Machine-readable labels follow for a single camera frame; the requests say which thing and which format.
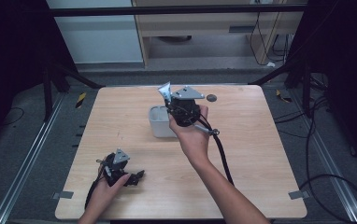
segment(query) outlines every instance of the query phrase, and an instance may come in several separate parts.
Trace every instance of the wrist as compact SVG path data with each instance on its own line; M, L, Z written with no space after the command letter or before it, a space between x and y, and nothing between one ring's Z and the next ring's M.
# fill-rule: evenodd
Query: wrist
M203 159L189 159L189 161L193 169L198 173L213 165L208 157Z
M83 215L79 218L79 224L93 224L96 223L97 217L92 216L89 212L84 212Z

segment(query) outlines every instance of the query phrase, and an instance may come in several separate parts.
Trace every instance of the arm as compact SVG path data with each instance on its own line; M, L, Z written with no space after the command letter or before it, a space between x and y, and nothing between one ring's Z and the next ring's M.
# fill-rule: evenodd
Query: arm
M104 178L100 179L92 193L85 212L79 219L79 224L96 223L97 219L112 203L112 200L129 177L129 174L122 176L112 187L108 185L108 182Z
M201 113L207 117L207 107ZM175 132L184 154L199 174L207 190L219 206L227 223L268 223L268 220L239 190L237 190L210 162L207 156L208 138L193 126L179 127L172 116L170 128Z

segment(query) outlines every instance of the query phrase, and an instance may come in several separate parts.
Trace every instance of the finger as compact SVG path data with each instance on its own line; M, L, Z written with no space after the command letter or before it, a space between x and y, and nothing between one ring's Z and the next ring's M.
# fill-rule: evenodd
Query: finger
M206 105L199 105L199 108L201 110L201 115L207 119L208 107Z
M176 123L175 118L171 114L169 114L169 128L175 133L178 125Z
M118 192L118 190L120 190L123 187L123 185L128 181L129 177L130 177L130 174L126 174L126 175L121 176L117 180L117 182L113 186L111 186L109 191L113 191L115 193Z

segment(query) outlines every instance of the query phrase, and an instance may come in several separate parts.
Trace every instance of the wooden table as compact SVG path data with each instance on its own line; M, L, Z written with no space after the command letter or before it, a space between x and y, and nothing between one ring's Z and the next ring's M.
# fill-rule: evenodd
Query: wooden table
M196 100L209 107L208 121L221 132L228 165L236 187L269 218L300 218L307 214L302 199L291 200L298 190L293 171L262 89L258 86L192 86L204 95L215 94L214 103ZM181 151L176 138L156 138L148 113L163 105L158 87L103 88L73 161L55 215L78 219L99 163L120 147L131 160L125 171L145 170L138 186L123 188L102 215L104 219L222 218L204 184ZM172 86L177 91L182 86ZM212 138L209 157L225 174Z

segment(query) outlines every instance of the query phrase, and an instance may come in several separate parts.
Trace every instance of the white container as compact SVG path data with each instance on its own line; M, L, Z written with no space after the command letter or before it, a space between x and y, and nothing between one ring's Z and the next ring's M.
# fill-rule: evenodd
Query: white container
M150 108L149 120L155 137L176 137L169 128L169 117L164 105L154 105Z

